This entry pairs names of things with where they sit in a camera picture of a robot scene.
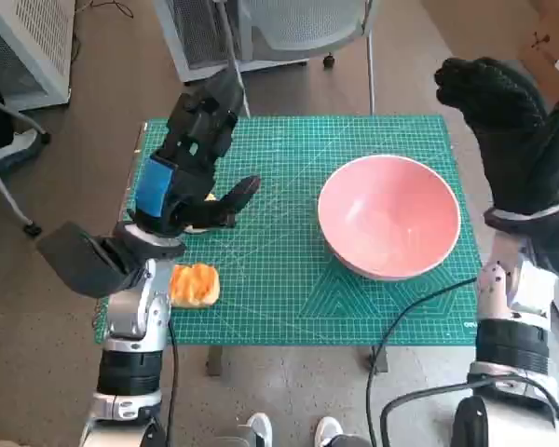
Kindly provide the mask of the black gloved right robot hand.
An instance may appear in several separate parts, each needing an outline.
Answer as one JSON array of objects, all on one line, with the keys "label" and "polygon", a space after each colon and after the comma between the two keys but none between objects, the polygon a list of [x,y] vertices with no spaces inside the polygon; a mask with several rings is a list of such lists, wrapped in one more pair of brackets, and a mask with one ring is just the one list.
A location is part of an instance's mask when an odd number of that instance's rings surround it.
[{"label": "black gloved right robot hand", "polygon": [[559,208],[559,100],[504,63],[449,58],[435,72],[436,97],[457,109],[480,149],[496,210],[534,215]]}]

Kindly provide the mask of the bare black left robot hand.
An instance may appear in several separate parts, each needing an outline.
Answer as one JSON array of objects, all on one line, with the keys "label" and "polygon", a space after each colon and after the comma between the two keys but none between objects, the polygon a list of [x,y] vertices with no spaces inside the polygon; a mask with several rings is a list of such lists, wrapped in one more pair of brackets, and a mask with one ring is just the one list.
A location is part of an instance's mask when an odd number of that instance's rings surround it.
[{"label": "bare black left robot hand", "polygon": [[244,89],[226,68],[193,93],[178,98],[167,122],[163,143],[143,165],[130,218],[160,237],[195,230],[233,227],[260,186],[260,177],[240,180],[216,200],[215,164],[227,153],[238,123]]}]

